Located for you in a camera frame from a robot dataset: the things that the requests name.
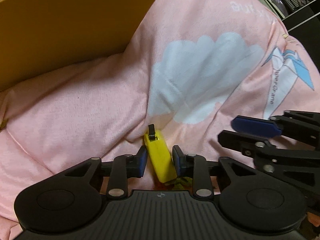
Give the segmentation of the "yellow utility knife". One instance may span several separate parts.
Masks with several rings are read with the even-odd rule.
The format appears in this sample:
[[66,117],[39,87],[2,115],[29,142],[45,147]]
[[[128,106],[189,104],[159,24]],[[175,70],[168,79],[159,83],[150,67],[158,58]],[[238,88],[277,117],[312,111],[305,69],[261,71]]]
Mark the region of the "yellow utility knife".
[[158,180],[163,184],[175,180],[177,174],[171,154],[161,131],[156,129],[154,124],[148,126],[144,144]]

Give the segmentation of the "pink cloud print duvet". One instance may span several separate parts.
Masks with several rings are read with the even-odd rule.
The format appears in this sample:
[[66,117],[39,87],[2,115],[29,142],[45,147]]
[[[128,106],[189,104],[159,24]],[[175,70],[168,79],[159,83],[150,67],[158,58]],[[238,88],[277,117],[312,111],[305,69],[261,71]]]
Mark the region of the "pink cloud print duvet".
[[149,124],[168,146],[216,160],[237,115],[319,111],[319,72],[258,0],[156,0],[125,51],[1,92],[1,239],[26,187],[88,158],[136,153]]

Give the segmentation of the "orange cardboard storage box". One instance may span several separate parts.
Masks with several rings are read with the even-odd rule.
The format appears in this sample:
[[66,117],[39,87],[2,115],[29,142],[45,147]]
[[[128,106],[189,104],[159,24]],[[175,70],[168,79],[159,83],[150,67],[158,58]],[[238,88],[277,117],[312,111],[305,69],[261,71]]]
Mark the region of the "orange cardboard storage box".
[[1,0],[1,90],[121,53],[155,0]]

